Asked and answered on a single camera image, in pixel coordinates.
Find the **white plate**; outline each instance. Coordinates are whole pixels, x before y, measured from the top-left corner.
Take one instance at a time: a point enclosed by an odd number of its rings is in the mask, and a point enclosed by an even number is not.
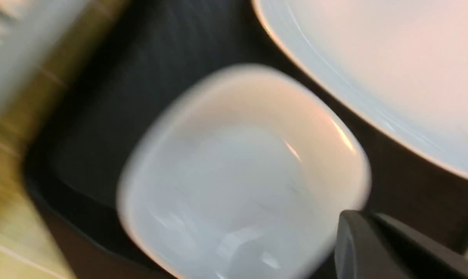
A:
[[[119,185],[131,239],[176,277],[293,278],[328,256],[361,208],[354,136],[284,74],[247,65],[190,89],[142,138]]]
[[[360,117],[468,179],[468,0],[253,0],[278,46]]]

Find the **black tray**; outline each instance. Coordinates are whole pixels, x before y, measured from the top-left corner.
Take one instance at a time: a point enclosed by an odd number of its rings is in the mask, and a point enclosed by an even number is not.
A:
[[[366,211],[384,212],[465,251],[468,181],[402,148],[307,78],[267,36],[249,0],[135,0],[25,160],[27,190],[79,277],[146,277],[160,270],[119,225],[120,171],[140,136],[181,92],[242,62],[289,74],[346,123],[372,165]],[[315,275],[324,274],[335,277],[332,258]]]

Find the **tile grout line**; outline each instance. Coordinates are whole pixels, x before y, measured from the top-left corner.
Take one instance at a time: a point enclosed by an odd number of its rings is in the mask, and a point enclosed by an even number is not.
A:
[[[16,150],[9,147],[5,143],[2,143],[1,141],[0,141],[0,149],[2,151],[6,152],[7,154],[10,154],[10,155],[15,156],[15,157],[19,157],[19,153]]]
[[[38,66],[38,70],[44,74],[48,79],[53,81],[55,84],[59,85],[60,87],[67,88],[67,84],[64,83],[56,74],[51,71],[45,69],[42,65]]]
[[[22,262],[22,263],[25,263],[26,265],[29,265],[30,267],[33,267],[33,268],[36,268],[37,270],[40,270],[42,272],[45,272],[47,274],[50,274],[52,275],[53,277],[56,277],[58,279],[67,279],[66,277],[63,277],[62,275],[58,274],[58,273],[55,273],[53,272],[52,270],[49,270],[48,268],[42,266],[42,265],[38,265],[37,263],[33,262],[33,261],[30,261],[28,260],[27,258],[24,258],[23,256],[19,255],[18,253],[0,245],[0,252],[8,255],[8,256],[11,256],[12,258],[15,258],[16,260]]]

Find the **black object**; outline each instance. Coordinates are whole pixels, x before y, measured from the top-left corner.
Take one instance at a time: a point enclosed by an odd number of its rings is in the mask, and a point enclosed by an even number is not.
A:
[[[339,279],[468,279],[468,260],[385,214],[341,212]]]
[[[79,278],[163,272],[119,224],[120,171],[140,136],[181,92],[241,62],[297,79],[355,134],[372,165],[366,212],[384,212],[456,252],[466,249],[468,181],[402,148],[307,78],[268,37],[249,0],[135,0],[25,160],[27,191]],[[332,256],[314,274],[335,276]]]

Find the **white bowl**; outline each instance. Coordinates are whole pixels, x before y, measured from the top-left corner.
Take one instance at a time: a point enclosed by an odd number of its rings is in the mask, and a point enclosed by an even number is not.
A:
[[[183,95],[119,185],[131,239],[179,278],[293,278],[328,256],[339,213],[369,193],[365,153],[313,93],[257,65]]]

